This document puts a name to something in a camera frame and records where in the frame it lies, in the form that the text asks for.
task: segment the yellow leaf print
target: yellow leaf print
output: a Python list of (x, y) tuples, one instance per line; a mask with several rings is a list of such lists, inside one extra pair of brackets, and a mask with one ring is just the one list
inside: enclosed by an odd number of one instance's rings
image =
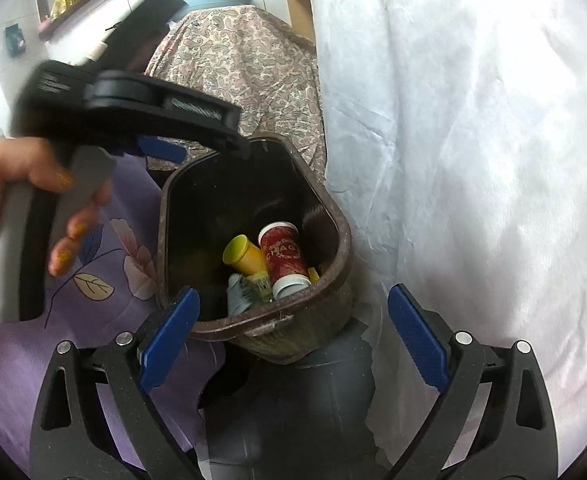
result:
[(113, 287), (97, 276), (79, 272), (73, 277), (78, 288), (87, 298), (93, 301), (104, 301), (113, 294)]

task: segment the gray floor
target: gray floor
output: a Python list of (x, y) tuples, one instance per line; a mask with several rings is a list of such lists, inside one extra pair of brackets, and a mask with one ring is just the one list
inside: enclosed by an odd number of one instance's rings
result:
[(206, 410), (212, 480), (377, 480), (365, 426), (371, 349), (352, 320), (330, 346), (288, 366), (258, 362)]

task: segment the red and white canister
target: red and white canister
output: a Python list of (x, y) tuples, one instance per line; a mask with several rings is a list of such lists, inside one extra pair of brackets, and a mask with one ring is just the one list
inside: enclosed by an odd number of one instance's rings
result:
[(298, 243), (298, 230), (290, 222), (265, 225), (257, 242), (266, 256), (276, 300), (291, 296), (311, 285)]

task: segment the silver screw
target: silver screw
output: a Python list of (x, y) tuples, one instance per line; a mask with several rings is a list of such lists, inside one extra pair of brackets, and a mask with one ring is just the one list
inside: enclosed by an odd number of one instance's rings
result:
[(528, 354), (531, 351), (531, 345), (526, 341), (518, 341), (515, 347), (523, 354)]
[(65, 354), (71, 350), (71, 343), (69, 341), (62, 341), (58, 344), (58, 354)]
[(115, 342), (120, 346), (126, 346), (133, 341), (133, 334), (131, 332), (122, 332), (115, 338)]
[(473, 338), (471, 337), (471, 334), (467, 332), (458, 332), (455, 335), (455, 340), (461, 345), (470, 345)]

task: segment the pink flower print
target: pink flower print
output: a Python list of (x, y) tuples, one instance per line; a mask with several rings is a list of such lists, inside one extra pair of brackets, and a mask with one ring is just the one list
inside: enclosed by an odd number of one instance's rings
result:
[(124, 218), (112, 219), (111, 226), (128, 253), (123, 267), (129, 290), (139, 300), (148, 300), (156, 292), (156, 269), (151, 253), (144, 245), (138, 247), (135, 234)]

